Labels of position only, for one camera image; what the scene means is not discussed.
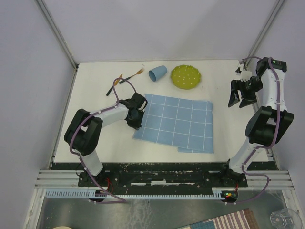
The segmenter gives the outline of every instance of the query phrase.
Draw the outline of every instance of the gray floor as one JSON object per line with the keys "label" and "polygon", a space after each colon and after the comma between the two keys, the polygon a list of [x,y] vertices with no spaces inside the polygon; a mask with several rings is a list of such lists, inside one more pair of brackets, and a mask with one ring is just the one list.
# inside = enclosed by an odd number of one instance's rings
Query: gray floor
{"label": "gray floor", "polygon": [[[239,191],[239,199],[255,195]],[[268,192],[246,204],[214,200],[130,200],[127,204],[95,205],[85,199],[45,198],[37,229],[174,229],[249,208],[262,229],[274,229],[269,216],[285,208],[282,192]]]}

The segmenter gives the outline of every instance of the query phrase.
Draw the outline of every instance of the green plate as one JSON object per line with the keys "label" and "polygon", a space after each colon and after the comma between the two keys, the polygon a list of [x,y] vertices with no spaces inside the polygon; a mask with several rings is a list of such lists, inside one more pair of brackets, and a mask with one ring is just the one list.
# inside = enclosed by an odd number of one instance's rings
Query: green plate
{"label": "green plate", "polygon": [[180,65],[172,70],[173,84],[181,89],[196,87],[201,81],[201,74],[197,68],[191,65]]}

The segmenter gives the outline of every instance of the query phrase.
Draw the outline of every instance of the blue cup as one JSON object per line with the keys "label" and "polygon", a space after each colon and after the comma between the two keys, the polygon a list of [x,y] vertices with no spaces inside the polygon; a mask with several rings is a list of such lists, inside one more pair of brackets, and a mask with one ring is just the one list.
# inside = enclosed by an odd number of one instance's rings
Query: blue cup
{"label": "blue cup", "polygon": [[148,72],[150,79],[154,82],[160,80],[167,73],[167,68],[164,65],[151,69]]}

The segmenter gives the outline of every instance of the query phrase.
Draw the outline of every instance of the transparent container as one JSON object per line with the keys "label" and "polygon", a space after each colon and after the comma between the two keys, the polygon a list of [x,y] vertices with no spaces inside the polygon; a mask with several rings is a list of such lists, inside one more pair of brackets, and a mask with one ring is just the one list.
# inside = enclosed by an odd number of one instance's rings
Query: transparent container
{"label": "transparent container", "polygon": [[301,229],[302,221],[298,213],[291,209],[272,212],[270,221],[277,229]]}

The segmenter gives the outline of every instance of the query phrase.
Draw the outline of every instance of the wooden utensil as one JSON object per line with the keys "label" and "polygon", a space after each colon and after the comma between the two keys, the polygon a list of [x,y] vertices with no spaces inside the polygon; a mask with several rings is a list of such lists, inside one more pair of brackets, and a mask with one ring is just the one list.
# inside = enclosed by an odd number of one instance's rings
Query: wooden utensil
{"label": "wooden utensil", "polygon": [[[116,80],[115,83],[114,83],[114,86],[116,86],[118,84],[120,80]],[[110,92],[113,90],[113,86],[109,89],[109,91],[107,92],[106,96],[109,96]]]}
{"label": "wooden utensil", "polygon": [[125,81],[129,80],[130,78],[134,77],[135,75],[140,75],[143,71],[144,71],[144,68],[141,68],[136,74],[127,77],[125,80],[122,80],[122,81],[120,82],[120,84],[124,83]]}

